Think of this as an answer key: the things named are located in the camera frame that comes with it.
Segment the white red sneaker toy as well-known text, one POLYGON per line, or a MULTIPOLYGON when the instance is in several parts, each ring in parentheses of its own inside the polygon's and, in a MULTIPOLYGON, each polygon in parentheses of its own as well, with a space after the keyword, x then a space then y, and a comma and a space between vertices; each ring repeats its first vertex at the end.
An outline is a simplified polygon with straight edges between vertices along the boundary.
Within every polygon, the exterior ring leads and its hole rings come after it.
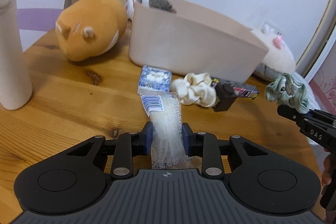
POLYGON ((126 0, 125 2, 127 20, 133 20, 135 2, 136 0, 126 0))

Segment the white wall socket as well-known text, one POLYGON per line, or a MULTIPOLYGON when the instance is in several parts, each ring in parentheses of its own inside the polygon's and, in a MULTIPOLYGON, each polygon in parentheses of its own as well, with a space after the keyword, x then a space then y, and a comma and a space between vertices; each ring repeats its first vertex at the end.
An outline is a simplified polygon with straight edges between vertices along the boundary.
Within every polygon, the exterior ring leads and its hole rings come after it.
POLYGON ((273 33, 275 35, 282 35, 282 30, 278 28, 274 23, 264 20, 260 26, 260 30, 263 34, 270 34, 273 33))

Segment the wooden curved frame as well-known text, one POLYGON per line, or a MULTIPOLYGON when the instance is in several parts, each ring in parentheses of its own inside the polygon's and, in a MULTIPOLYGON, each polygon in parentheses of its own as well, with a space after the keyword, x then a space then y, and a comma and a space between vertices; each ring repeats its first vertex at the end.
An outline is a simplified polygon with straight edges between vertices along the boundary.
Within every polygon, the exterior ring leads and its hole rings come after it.
POLYGON ((296 72, 303 77, 310 74, 322 53, 328 48, 327 43, 335 27, 335 0, 328 0, 326 9, 318 26, 296 64, 296 72))

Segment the green plaid scrunchie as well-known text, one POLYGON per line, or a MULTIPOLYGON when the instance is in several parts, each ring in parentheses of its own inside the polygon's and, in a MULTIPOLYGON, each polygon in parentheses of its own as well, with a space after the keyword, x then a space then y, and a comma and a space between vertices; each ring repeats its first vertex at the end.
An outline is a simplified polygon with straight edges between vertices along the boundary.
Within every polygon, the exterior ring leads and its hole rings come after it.
POLYGON ((265 98, 269 102, 277 102, 278 106, 285 105, 295 109, 300 114, 309 112, 305 84, 296 82, 288 73, 281 73, 265 88, 265 98))

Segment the beige plastic storage bin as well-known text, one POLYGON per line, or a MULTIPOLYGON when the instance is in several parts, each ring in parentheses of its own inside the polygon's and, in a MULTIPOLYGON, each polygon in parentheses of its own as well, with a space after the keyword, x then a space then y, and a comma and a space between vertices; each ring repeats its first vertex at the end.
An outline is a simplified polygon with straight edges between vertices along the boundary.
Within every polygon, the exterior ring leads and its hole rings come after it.
POLYGON ((129 57, 139 66, 177 75, 209 73, 243 83, 268 53, 268 47, 241 23, 216 11, 168 0, 174 12, 135 0, 129 57))

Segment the small black box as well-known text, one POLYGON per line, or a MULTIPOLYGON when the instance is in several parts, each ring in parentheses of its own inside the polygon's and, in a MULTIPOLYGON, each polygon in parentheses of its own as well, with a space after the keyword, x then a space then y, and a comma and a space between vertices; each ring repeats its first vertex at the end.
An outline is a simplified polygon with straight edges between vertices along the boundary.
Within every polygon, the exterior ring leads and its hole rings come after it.
POLYGON ((213 107, 215 112, 227 111, 236 101, 234 89, 229 84, 217 84, 215 87, 217 101, 213 107))

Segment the cream white scrunchie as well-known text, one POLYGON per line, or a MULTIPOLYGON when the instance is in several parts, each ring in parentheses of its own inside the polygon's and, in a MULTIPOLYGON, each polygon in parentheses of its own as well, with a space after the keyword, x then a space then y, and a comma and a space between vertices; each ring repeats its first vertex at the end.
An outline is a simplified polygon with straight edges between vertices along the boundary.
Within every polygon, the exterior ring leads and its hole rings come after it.
POLYGON ((217 94, 211 86, 212 78, 209 73, 188 73, 184 78, 172 81, 170 90, 178 93, 179 100, 183 105, 199 105, 211 108, 215 105, 217 94))

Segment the grey hedgehog plush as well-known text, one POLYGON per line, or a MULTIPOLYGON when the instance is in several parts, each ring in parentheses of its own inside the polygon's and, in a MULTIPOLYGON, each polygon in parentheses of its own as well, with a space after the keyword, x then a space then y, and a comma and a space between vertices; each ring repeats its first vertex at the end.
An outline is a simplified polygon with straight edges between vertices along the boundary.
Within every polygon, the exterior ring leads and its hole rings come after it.
POLYGON ((175 8, 169 0, 137 0, 142 5, 166 12, 176 13, 175 8))

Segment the clear plastic packet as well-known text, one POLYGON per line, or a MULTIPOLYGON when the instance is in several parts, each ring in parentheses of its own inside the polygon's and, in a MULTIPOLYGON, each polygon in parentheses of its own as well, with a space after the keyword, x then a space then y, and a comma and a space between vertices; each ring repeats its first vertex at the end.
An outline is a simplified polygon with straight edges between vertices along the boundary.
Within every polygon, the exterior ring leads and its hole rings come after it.
POLYGON ((185 153, 181 103, 177 93, 141 93, 143 108, 153 124, 151 166, 153 169, 199 168, 201 160, 185 153))

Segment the colourful long flat box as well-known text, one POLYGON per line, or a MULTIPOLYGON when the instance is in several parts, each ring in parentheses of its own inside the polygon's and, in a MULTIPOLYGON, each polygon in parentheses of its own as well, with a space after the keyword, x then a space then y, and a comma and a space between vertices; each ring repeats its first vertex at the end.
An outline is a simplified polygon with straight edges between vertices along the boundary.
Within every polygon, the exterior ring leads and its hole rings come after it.
POLYGON ((237 83, 234 81, 228 81, 228 80, 220 79, 216 77, 212 77, 211 80, 212 80, 211 86, 213 88, 217 84, 230 85, 231 88, 234 90, 235 95, 240 98, 250 98, 252 100, 255 100, 260 94, 258 88, 254 85, 245 84, 245 83, 237 83))

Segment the white cream round plush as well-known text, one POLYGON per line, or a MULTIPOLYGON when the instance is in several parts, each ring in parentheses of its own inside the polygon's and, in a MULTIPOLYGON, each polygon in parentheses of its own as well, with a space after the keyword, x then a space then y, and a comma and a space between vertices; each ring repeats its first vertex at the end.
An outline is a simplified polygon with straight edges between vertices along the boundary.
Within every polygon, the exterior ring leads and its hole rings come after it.
POLYGON ((257 66, 254 75, 266 81, 274 81, 280 73, 292 75, 295 72, 295 60, 282 36, 271 31, 251 30, 269 49, 257 66))

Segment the orange hamster plush toy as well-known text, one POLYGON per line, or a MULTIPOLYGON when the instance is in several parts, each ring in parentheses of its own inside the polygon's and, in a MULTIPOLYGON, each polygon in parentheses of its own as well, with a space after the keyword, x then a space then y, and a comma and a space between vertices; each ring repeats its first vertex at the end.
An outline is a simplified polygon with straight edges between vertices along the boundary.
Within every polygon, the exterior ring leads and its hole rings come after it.
POLYGON ((74 62, 108 52, 127 27, 120 0, 78 0, 64 9, 55 22, 59 47, 74 62))

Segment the cream tall bottle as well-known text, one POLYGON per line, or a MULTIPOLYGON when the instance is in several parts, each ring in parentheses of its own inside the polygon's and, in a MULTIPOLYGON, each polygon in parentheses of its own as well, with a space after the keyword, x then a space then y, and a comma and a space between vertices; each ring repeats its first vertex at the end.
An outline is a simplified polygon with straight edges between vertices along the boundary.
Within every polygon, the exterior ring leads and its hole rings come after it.
POLYGON ((32 93, 18 28, 17 0, 1 0, 1 105, 17 110, 32 93))

